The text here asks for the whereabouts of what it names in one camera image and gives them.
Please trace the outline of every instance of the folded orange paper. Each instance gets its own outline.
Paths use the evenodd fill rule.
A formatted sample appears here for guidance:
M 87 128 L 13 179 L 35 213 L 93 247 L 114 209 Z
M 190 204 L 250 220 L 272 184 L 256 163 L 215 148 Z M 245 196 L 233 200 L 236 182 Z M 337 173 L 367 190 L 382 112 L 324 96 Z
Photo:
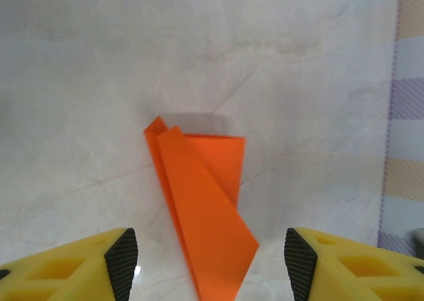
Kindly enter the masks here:
M 236 209 L 244 138 L 184 135 L 160 117 L 144 134 L 199 299 L 234 300 L 259 246 Z

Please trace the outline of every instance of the marble texture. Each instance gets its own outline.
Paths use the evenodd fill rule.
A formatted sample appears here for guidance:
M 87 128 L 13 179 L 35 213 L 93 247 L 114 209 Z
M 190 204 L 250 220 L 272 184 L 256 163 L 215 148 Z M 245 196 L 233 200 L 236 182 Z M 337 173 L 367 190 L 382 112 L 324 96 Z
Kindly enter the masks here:
M 293 300 L 288 227 L 376 244 L 397 0 L 0 0 L 0 264 L 136 230 L 131 300 L 196 300 L 142 135 L 245 135 L 261 246 L 237 300 Z

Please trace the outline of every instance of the white marble surface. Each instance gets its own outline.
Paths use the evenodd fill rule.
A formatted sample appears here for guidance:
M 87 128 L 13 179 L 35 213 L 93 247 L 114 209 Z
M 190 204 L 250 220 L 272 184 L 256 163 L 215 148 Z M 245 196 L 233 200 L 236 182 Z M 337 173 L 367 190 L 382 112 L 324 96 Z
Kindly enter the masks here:
M 397 0 L 0 0 L 0 264 L 133 227 L 131 300 L 195 300 L 142 135 L 247 136 L 261 246 L 237 300 L 292 300 L 288 227 L 375 243 Z

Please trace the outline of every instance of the yellow stripe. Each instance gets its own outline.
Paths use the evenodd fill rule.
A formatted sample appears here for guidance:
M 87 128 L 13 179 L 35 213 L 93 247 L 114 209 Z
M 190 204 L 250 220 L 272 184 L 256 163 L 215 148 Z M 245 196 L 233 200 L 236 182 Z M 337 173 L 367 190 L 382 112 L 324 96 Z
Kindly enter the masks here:
M 424 202 L 424 162 L 389 159 L 385 193 L 397 198 Z
M 400 0 L 398 39 L 424 36 L 424 0 Z

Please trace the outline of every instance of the striped fabric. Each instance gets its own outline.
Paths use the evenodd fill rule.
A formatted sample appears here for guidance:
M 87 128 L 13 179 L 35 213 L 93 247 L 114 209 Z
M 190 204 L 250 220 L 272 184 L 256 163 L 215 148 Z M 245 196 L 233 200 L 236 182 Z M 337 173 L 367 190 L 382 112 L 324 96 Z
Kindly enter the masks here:
M 378 246 L 413 254 L 424 228 L 424 0 L 399 0 Z

